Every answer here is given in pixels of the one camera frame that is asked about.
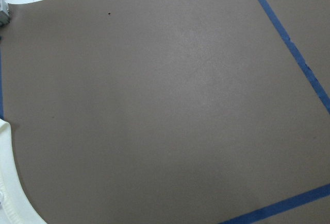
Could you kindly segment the cream long-sleeve cat shirt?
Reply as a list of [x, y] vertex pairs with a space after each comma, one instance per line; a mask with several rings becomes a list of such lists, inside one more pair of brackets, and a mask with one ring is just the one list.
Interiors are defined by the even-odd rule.
[[25, 195], [15, 166], [11, 126], [1, 120], [1, 223], [45, 223]]

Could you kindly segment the aluminium frame post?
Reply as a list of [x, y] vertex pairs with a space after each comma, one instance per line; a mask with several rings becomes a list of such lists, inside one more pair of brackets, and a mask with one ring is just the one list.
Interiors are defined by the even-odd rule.
[[10, 13], [8, 4], [4, 0], [0, 0], [0, 26], [10, 23]]

